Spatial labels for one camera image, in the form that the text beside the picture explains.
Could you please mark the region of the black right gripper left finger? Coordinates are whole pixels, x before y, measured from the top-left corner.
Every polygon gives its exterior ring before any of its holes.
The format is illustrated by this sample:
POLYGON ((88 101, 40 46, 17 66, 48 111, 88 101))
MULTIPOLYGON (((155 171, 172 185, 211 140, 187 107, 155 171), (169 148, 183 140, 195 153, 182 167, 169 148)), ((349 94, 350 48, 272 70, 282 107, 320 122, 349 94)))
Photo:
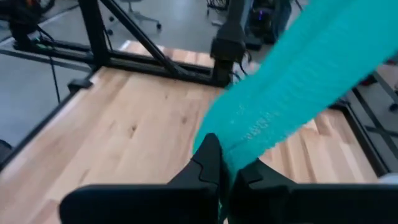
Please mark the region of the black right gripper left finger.
POLYGON ((166 184, 90 184, 67 194, 61 224, 218 224, 221 146, 207 134, 166 184))

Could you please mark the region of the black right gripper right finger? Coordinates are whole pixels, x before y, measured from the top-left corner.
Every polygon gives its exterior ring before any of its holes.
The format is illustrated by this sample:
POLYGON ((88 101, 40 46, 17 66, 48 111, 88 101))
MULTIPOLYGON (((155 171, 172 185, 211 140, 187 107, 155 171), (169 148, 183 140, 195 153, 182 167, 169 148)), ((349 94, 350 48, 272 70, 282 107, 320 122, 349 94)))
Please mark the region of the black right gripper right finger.
POLYGON ((398 224, 397 184, 298 184, 257 159, 229 196, 229 224, 398 224))

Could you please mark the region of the green elastic bandage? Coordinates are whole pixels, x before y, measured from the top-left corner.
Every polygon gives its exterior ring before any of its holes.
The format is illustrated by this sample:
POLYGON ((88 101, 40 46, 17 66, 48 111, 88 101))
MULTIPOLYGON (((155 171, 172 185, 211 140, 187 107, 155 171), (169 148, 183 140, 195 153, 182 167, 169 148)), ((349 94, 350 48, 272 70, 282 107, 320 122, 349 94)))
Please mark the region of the green elastic bandage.
POLYGON ((255 74, 207 111, 193 150, 218 138, 228 185, 398 52, 398 0, 310 0, 255 74))

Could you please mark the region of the black computer tower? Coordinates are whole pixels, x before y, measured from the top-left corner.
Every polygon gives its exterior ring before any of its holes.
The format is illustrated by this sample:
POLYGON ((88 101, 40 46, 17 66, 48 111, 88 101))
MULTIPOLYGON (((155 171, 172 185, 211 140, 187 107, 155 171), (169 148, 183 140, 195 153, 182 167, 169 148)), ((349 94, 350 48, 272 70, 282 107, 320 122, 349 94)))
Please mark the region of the black computer tower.
POLYGON ((292 12, 290 0, 251 0, 244 28, 245 44, 249 50, 274 44, 285 31, 292 12))

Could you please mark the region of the office chair base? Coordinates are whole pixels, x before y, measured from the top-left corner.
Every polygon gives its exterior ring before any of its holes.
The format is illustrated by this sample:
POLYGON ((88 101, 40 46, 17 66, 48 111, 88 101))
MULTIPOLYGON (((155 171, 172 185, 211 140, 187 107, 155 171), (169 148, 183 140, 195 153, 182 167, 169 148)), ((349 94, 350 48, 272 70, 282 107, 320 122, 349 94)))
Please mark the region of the office chair base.
MULTIPOLYGON (((139 22, 143 22, 143 21, 155 22, 157 30, 161 30, 162 29, 162 24, 160 23, 159 20, 151 18, 151 17, 147 17, 147 16, 141 14, 139 11, 135 11, 132 8, 132 4, 134 2, 141 2, 142 0, 119 0, 119 1, 122 2, 122 3, 126 3, 127 4, 126 13, 131 19, 135 19, 135 20, 137 20, 139 22)), ((109 21, 111 22, 111 24, 107 28, 105 28, 105 31, 106 31, 107 34, 113 35, 112 27, 114 27, 117 24, 120 24, 120 22, 117 21, 114 16, 109 16, 109 21)))

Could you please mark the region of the black table frame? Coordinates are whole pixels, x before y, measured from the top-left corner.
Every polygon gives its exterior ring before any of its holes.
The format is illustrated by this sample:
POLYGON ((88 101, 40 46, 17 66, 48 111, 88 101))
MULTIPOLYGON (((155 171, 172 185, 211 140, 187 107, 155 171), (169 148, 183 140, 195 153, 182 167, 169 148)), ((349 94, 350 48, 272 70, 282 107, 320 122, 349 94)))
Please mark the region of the black table frame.
POLYGON ((143 30, 120 8, 115 0, 78 0, 83 20, 88 33, 92 58, 97 65, 112 66, 111 59, 116 55, 106 45, 103 34, 103 20, 101 18, 100 4, 104 4, 125 26, 125 28, 149 51, 154 57, 154 62, 164 68, 164 75, 172 78, 181 78, 206 84, 220 86, 212 77, 212 71, 184 67, 166 57, 153 41, 145 35, 143 30))

